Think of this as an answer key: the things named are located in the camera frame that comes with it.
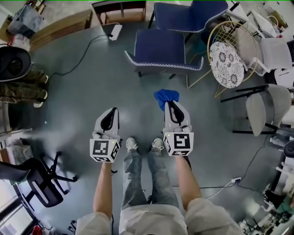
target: extension cord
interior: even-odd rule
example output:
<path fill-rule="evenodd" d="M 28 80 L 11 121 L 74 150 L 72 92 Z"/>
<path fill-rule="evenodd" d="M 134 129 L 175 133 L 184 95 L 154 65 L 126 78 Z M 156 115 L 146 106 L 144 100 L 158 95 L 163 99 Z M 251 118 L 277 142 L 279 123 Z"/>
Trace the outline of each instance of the extension cord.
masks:
<path fill-rule="evenodd" d="M 231 179 L 231 182 L 235 183 L 236 181 L 240 181 L 240 180 L 241 180 L 241 177 L 236 177 L 236 178 Z"/>
<path fill-rule="evenodd" d="M 110 36 L 109 39 L 112 41 L 115 41 L 116 39 L 118 39 L 118 36 L 122 27 L 123 26 L 121 24 L 116 24 L 111 32 L 112 36 Z"/>

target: jeans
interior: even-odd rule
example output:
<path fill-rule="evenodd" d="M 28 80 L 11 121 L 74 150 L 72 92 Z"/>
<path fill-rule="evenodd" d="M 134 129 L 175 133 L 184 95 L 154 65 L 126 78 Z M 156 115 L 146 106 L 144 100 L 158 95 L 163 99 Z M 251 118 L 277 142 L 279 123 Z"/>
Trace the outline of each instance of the jeans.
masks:
<path fill-rule="evenodd" d="M 175 192 L 170 184 L 164 160 L 158 148 L 148 154 L 148 166 L 152 175 L 152 204 L 166 204 L 179 208 Z M 147 201 L 141 187 L 142 156 L 132 149 L 124 159 L 124 198 L 121 209 L 146 205 Z"/>

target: blue upholstered chair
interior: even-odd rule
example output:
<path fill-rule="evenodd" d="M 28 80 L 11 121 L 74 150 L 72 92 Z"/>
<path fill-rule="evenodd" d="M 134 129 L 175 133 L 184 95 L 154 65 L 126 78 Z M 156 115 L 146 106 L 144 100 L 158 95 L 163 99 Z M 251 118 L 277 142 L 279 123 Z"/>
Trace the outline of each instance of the blue upholstered chair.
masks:
<path fill-rule="evenodd" d="M 159 29 L 188 32 L 186 43 L 193 33 L 202 32 L 209 21 L 220 17 L 227 9 L 226 1 L 193 1 L 190 6 L 156 2 L 148 28 L 155 16 Z"/>
<path fill-rule="evenodd" d="M 184 36 L 180 33 L 144 29 L 136 34 L 134 55 L 124 51 L 134 72 L 166 72 L 171 74 L 190 74 L 203 66 L 203 57 L 186 64 Z"/>

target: box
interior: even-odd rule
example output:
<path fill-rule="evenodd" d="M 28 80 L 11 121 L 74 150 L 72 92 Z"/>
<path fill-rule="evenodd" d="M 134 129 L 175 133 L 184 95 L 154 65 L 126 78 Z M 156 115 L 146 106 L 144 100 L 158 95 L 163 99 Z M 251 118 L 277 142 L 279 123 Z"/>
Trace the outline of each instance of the box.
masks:
<path fill-rule="evenodd" d="M 193 132 L 165 132 L 164 145 L 169 156 L 187 156 L 193 150 Z"/>
<path fill-rule="evenodd" d="M 96 162 L 114 162 L 119 149 L 117 140 L 90 139 L 90 156 Z"/>

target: shoe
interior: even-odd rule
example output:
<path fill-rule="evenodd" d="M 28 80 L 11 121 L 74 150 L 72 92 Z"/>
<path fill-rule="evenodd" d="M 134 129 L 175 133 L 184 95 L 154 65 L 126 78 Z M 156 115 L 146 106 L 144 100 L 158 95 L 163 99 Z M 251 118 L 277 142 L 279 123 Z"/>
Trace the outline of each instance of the shoe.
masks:
<path fill-rule="evenodd" d="M 48 82 L 48 80 L 49 80 L 49 77 L 47 75 L 45 75 L 45 76 L 47 78 L 47 80 L 45 81 L 45 84 L 46 84 Z"/>
<path fill-rule="evenodd" d="M 34 103 L 35 108 L 40 108 L 43 105 L 44 102 L 41 103 Z"/>
<path fill-rule="evenodd" d="M 164 149 L 164 143 L 161 138 L 155 138 L 152 143 L 152 148 L 158 148 L 160 151 Z"/>
<path fill-rule="evenodd" d="M 133 137 L 129 137 L 127 139 L 125 146 L 127 147 L 128 152 L 130 152 L 131 149 L 136 150 L 138 148 L 137 143 Z"/>
<path fill-rule="evenodd" d="M 45 96 L 44 96 L 44 100 L 46 100 L 47 99 L 47 97 L 48 97 L 48 92 L 46 91 L 46 94 L 45 94 Z"/>

